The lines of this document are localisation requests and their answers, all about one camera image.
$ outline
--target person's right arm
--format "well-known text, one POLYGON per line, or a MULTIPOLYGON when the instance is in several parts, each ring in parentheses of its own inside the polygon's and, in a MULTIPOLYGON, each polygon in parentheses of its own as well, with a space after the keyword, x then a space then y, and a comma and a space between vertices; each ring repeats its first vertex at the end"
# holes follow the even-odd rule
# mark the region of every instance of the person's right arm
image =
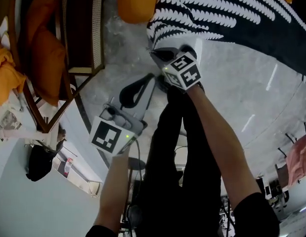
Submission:
POLYGON ((221 171, 231 206, 235 209, 249 195, 260 193, 260 189, 230 125, 199 86, 192 86, 187 93, 197 109, 210 149, 221 171))

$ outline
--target orange cushion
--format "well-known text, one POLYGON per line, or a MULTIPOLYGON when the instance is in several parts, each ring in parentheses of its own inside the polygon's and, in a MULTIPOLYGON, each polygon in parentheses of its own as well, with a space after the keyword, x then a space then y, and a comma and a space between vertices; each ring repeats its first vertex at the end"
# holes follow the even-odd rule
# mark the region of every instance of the orange cushion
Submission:
POLYGON ((55 0, 33 0, 26 15, 26 45, 30 46, 33 36, 41 25, 46 25, 55 10, 55 0))
POLYGON ((45 26, 41 26, 33 37, 31 53, 30 78, 33 87, 45 101, 57 106, 65 69, 65 48, 45 26))
POLYGON ((118 0, 119 16, 127 23, 149 21, 155 11, 156 0, 118 0))

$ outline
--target concrete floor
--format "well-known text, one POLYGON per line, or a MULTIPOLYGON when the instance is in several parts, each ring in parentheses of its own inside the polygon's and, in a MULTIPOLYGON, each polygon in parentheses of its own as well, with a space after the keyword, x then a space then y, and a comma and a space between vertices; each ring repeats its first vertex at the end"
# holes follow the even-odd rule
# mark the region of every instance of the concrete floor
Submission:
MULTIPOLYGON (((149 56, 145 25, 124 23, 117 15, 116 0, 104 1, 104 21, 106 68, 81 91, 91 122, 115 85, 133 75, 159 74, 149 56)), ((206 94, 236 132, 253 174, 273 172, 274 164, 284 160, 277 148, 286 151, 291 146, 284 134, 304 133, 306 84, 274 58, 237 44, 203 41, 200 66, 206 94)), ((144 161, 166 103, 165 94, 155 89, 144 119, 149 126, 139 138, 144 161)), ((137 150, 131 156, 137 157, 137 150)), ((176 163, 184 164, 185 157, 186 149, 178 150, 176 163)))

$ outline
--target forearm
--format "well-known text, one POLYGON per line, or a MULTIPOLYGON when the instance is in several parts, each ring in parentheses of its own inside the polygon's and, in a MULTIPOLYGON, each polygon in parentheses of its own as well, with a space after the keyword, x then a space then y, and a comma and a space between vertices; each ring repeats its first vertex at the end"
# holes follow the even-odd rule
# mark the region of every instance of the forearm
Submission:
POLYGON ((129 150, 113 157, 100 196, 100 210, 95 225, 102 225, 115 233, 119 231, 120 219, 128 196, 129 150))
POLYGON ((247 165, 243 148, 230 125, 215 109, 202 89, 188 90, 199 114, 213 156, 221 171, 232 207, 254 192, 260 192, 247 165))

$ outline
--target black t-shirt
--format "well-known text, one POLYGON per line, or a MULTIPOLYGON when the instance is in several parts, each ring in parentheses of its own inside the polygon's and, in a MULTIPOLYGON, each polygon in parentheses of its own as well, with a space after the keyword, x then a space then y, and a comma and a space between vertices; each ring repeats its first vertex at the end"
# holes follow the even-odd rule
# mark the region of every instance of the black t-shirt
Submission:
MULTIPOLYGON (((234 217, 237 237, 279 236, 278 219, 261 193, 251 194, 242 200, 234 210, 234 217)), ((116 237, 116 235, 106 227, 93 226, 86 237, 116 237)))

